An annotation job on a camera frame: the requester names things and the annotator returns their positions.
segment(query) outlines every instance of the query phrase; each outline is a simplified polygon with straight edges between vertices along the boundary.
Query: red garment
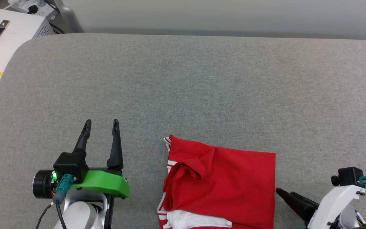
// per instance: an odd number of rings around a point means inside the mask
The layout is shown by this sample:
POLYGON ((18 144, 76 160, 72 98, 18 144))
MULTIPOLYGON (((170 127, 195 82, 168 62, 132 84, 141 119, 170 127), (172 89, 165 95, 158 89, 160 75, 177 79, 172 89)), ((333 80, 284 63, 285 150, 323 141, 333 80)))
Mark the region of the red garment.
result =
POLYGON ((169 138, 176 164, 164 181, 164 210, 222 217, 234 229, 273 228, 275 154, 169 138))

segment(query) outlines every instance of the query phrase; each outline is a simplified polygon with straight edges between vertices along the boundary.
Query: camera lens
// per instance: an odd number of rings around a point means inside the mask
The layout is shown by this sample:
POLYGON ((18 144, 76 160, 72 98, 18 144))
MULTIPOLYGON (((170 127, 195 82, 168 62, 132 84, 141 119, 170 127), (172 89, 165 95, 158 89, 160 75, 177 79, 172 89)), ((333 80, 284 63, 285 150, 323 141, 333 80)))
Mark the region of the camera lens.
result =
POLYGON ((53 170, 40 170, 36 173, 32 182, 33 195, 39 199, 51 199, 53 191, 52 183, 53 170))

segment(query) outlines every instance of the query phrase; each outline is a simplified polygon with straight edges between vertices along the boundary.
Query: white fabric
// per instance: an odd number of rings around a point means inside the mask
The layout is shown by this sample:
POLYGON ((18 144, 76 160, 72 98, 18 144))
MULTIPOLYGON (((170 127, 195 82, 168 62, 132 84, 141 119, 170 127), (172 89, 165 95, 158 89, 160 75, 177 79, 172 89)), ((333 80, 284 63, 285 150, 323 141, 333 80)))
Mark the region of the white fabric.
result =
MULTIPOLYGON (((172 141, 169 137, 164 138, 166 142, 167 152, 170 151, 170 145, 172 141)), ((167 161, 167 172, 169 173, 170 169, 173 165, 175 165, 176 161, 167 161)), ((164 210, 162 203, 165 198, 165 194, 162 196, 162 200, 158 206, 157 212, 160 220, 167 219, 167 223, 163 226, 164 229, 173 228, 173 229, 189 229, 198 226, 217 226, 217 227, 232 227, 232 222, 228 221, 224 218, 214 217, 214 216, 205 216, 199 215, 191 212, 186 212, 183 210, 174 210, 171 212, 167 212, 164 210)))

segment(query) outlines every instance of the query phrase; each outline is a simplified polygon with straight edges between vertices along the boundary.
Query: folded red shirt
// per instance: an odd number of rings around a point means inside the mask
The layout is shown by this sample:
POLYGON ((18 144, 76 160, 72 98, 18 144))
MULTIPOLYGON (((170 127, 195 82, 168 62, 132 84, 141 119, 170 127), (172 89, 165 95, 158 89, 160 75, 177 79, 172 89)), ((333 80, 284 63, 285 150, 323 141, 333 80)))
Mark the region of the folded red shirt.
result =
POLYGON ((232 228, 273 228, 275 154, 227 149, 178 139, 164 181, 166 211, 225 218, 232 228))

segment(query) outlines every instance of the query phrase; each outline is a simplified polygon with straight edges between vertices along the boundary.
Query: green plastic part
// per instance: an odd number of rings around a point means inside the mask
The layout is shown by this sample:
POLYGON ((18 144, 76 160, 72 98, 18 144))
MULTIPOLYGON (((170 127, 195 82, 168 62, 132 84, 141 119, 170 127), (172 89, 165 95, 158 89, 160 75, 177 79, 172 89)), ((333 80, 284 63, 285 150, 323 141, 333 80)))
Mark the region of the green plastic part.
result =
POLYGON ((73 184, 73 187, 124 198, 129 197, 130 189, 123 177, 100 170, 89 170, 83 183, 73 184))

